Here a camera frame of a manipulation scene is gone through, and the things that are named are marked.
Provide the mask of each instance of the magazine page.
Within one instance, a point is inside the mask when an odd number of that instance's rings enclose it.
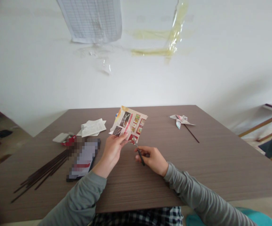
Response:
[[[137,143],[147,118],[147,115],[141,114],[125,106],[121,106],[109,134],[120,136],[127,132],[129,133],[129,136],[126,140],[135,144],[133,135]]]

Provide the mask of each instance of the scissors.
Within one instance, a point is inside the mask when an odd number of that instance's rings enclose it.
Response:
[[[134,137],[133,134],[132,134],[132,136],[133,136],[133,139],[134,139],[134,143],[135,143],[135,145],[136,145],[136,147],[137,147],[138,154],[139,154],[139,156],[140,156],[140,158],[141,158],[141,163],[143,164],[143,166],[145,166],[144,160],[143,160],[143,158],[142,158],[142,155],[141,155],[140,150],[139,150],[139,148],[138,148],[138,145],[137,145],[137,143],[136,143],[136,139],[135,139],[135,137]]]

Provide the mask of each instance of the checkered fabric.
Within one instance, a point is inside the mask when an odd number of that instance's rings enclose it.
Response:
[[[98,213],[89,224],[96,225],[182,225],[181,207],[163,207],[114,213]]]

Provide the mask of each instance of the gray long-sleeve shirt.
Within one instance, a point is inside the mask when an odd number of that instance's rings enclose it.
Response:
[[[170,162],[164,180],[169,182],[170,188],[186,205],[194,209],[206,225],[256,225],[215,192],[199,183],[187,172],[177,170]],[[90,171],[39,225],[88,225],[94,218],[96,202],[106,182],[107,179]]]

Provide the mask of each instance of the white wall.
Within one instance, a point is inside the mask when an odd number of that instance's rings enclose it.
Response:
[[[123,30],[168,30],[175,5],[124,0]],[[272,116],[259,109],[272,103],[272,1],[190,0],[183,30],[195,32],[169,64],[129,51],[165,40],[123,31],[107,76],[76,54],[86,45],[70,42],[56,0],[0,0],[0,111],[32,136],[70,108],[196,104],[236,133]]]

